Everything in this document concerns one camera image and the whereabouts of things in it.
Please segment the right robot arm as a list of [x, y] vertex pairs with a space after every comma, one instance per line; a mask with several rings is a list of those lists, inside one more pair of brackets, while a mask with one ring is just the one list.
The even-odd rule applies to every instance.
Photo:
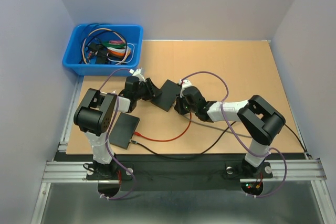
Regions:
[[271, 143], [286, 123], [284, 116], [259, 95], [240, 102], [207, 101], [195, 86], [182, 89], [174, 109], [180, 115], [193, 113], [203, 122], [225, 121], [229, 129], [231, 121], [242, 123], [252, 138], [249, 147], [243, 146], [247, 153], [241, 165], [248, 177], [260, 172]]

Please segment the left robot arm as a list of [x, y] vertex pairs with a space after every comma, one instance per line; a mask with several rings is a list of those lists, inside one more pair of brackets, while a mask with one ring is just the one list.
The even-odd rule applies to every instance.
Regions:
[[132, 112], [139, 100], [152, 100], [162, 91], [150, 78], [126, 78], [120, 94], [104, 93], [97, 89], [88, 89], [75, 111], [73, 122], [84, 132], [92, 149], [93, 161], [83, 167], [89, 177], [112, 179], [117, 175], [117, 164], [113, 160], [115, 153], [108, 143], [108, 131], [116, 119], [117, 112]]

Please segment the black network switch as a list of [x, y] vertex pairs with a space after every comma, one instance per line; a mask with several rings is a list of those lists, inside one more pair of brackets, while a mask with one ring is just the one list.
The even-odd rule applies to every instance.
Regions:
[[151, 103], [158, 108], [168, 112], [176, 100], [176, 96], [180, 93], [180, 86], [171, 80], [166, 80], [161, 86], [161, 95], [152, 99]]
[[140, 119], [126, 113], [120, 113], [115, 122], [110, 136], [109, 143], [124, 150], [127, 150]]

